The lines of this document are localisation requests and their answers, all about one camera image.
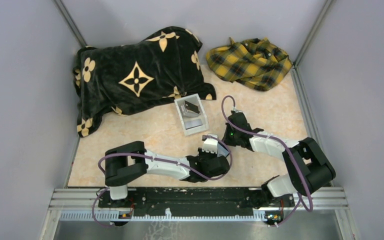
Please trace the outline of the white plastic card tray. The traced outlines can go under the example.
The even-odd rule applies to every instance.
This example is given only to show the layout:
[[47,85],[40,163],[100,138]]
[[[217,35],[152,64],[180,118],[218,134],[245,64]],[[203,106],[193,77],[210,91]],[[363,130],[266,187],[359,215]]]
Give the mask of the white plastic card tray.
[[197,93],[175,99],[174,104],[185,136],[210,129],[208,117]]

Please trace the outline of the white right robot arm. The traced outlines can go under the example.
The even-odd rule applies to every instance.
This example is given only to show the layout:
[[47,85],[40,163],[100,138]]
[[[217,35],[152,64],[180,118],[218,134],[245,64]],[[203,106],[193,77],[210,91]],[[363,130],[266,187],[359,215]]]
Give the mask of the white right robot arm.
[[287,174],[272,177],[261,186],[261,199],[267,206],[275,206],[284,195],[299,193],[307,197],[336,177],[336,171],[313,138],[282,140],[262,128],[252,129],[245,114],[238,110],[227,117],[222,140],[228,146],[240,146],[284,161]]

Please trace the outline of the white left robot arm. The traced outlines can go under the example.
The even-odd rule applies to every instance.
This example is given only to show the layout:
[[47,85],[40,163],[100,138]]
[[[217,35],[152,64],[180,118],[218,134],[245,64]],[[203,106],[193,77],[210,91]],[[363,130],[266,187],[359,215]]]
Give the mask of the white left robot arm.
[[105,152],[98,162],[104,173],[110,200],[118,207],[129,203],[128,184],[146,175],[166,176],[189,183],[204,183],[221,179],[231,169],[231,151],[217,139],[207,138],[198,154],[170,157],[145,148],[134,141]]

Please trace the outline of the black leather card holder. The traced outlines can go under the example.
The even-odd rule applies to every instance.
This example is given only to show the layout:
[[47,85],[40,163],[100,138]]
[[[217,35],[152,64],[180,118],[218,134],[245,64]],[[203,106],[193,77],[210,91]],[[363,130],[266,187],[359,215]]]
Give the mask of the black leather card holder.
[[230,150],[224,147],[222,144],[217,144],[217,157],[225,157],[228,158],[230,156]]

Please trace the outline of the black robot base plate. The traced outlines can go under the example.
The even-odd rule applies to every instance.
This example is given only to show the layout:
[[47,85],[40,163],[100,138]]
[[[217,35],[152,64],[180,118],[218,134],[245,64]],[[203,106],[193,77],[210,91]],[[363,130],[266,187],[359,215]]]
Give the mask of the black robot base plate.
[[98,199],[100,208],[133,208],[135,217],[250,217],[260,208],[295,205],[291,194],[269,200],[260,187],[130,187],[126,199]]

